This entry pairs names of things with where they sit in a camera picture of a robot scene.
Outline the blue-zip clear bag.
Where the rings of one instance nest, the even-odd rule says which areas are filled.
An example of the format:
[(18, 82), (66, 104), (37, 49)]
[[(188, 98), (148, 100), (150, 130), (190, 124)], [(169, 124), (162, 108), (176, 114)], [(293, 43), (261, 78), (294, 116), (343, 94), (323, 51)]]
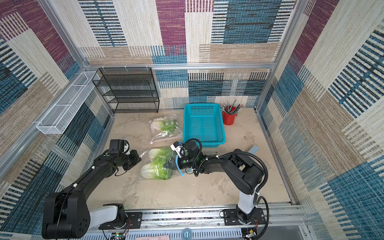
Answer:
[(179, 155), (171, 148), (153, 148), (142, 153), (140, 157), (145, 161), (140, 171), (144, 179), (168, 180), (173, 176), (184, 176), (177, 165)]

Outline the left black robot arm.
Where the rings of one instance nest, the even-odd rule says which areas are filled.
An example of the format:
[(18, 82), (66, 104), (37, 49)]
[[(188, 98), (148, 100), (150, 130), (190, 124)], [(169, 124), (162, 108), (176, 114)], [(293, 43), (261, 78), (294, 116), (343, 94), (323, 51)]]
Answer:
[(119, 167), (130, 170), (141, 161), (126, 140), (111, 140), (110, 147), (74, 183), (60, 192), (50, 193), (44, 203), (42, 237), (45, 240), (80, 239), (89, 229), (107, 225), (126, 227), (128, 217), (122, 204), (106, 205), (90, 211), (87, 200), (103, 179)]

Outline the chinese cabbage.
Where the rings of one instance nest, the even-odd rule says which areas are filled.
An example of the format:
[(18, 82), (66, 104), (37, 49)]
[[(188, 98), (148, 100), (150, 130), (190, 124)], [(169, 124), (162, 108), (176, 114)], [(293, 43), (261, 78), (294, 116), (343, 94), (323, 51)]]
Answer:
[(154, 161), (157, 158), (171, 160), (175, 158), (176, 155), (176, 152), (171, 148), (155, 148), (148, 152), (148, 157), (151, 161)]
[(173, 170), (167, 166), (167, 160), (157, 158), (141, 168), (141, 176), (149, 180), (168, 180), (172, 177)]

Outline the pink-zip dotted bag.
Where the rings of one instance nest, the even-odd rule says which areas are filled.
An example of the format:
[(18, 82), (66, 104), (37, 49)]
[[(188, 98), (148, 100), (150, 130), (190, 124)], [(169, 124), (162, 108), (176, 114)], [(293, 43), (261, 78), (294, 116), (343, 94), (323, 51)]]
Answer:
[(174, 139), (183, 135), (180, 118), (177, 114), (170, 114), (149, 120), (152, 133), (150, 144)]

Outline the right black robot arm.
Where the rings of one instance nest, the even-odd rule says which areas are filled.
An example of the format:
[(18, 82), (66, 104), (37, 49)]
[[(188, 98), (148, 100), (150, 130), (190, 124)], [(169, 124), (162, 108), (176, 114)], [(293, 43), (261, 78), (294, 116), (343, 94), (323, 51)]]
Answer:
[(205, 155), (202, 142), (190, 139), (174, 142), (170, 148), (176, 153), (172, 169), (186, 173), (190, 169), (195, 177), (216, 172), (225, 173), (239, 190), (239, 201), (234, 209), (219, 213), (226, 226), (244, 225), (245, 240), (259, 240), (270, 223), (268, 201), (260, 191), (269, 177), (266, 164), (252, 153), (235, 149), (223, 155)]

